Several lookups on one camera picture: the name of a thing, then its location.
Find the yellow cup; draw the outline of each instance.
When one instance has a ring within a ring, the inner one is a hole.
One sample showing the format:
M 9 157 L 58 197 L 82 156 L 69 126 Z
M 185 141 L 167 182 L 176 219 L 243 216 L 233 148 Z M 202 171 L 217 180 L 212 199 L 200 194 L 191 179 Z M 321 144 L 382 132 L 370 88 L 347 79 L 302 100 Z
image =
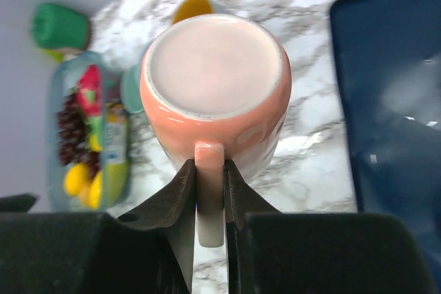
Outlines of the yellow cup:
M 204 14 L 229 14 L 224 7 L 212 0 L 184 0 L 174 11 L 172 25 Z

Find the marble countertop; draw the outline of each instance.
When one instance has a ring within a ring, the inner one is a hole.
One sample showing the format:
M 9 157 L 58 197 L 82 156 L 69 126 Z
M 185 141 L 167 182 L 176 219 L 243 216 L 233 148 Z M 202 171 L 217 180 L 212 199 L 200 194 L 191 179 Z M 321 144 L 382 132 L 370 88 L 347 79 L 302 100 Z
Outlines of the marble countertop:
M 182 0 L 114 0 L 94 18 L 92 50 L 126 70 L 150 39 L 164 31 Z M 335 0 L 216 0 L 270 30 L 285 47 L 293 87 L 274 159 L 251 186 L 284 212 L 355 211 L 345 124 L 334 78 L 328 9 Z M 156 193 L 174 170 L 144 115 L 132 116 L 132 186 L 109 210 L 118 216 Z M 205 249 L 197 239 L 193 293 L 227 292 L 225 246 Z

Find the label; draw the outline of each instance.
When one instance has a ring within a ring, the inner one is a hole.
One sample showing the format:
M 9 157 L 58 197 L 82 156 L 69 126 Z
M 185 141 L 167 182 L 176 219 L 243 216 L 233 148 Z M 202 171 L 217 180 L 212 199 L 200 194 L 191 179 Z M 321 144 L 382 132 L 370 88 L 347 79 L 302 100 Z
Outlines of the label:
M 120 165 L 127 158 L 127 118 L 119 104 L 107 104 L 105 146 L 108 165 Z

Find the yellow lemon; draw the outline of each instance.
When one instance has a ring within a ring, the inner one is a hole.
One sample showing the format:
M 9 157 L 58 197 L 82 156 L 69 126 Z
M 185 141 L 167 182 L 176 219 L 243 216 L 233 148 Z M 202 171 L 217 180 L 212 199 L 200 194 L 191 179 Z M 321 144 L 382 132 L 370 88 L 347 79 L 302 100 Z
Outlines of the yellow lemon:
M 103 193 L 103 172 L 100 170 L 96 174 L 89 191 L 89 205 L 93 209 L 98 209 Z
M 90 186 L 85 185 L 81 188 L 80 193 L 78 195 L 78 199 L 80 200 L 81 204 L 87 208 L 90 207 L 89 192 L 90 192 Z
M 98 143 L 98 138 L 96 137 L 95 133 L 90 135 L 89 146 L 92 149 L 92 151 L 102 151 L 103 150 L 103 148 Z
M 84 186 L 90 185 L 89 168 L 84 163 L 77 163 L 64 177 L 64 192 L 70 196 L 79 195 Z

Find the blue tray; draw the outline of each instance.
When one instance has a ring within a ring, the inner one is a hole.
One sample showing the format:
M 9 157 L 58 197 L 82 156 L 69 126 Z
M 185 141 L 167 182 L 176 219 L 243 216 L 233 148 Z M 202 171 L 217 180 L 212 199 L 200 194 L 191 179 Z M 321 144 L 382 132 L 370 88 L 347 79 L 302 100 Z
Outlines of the blue tray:
M 338 0 L 330 17 L 358 209 L 400 217 L 441 289 L 441 0 Z

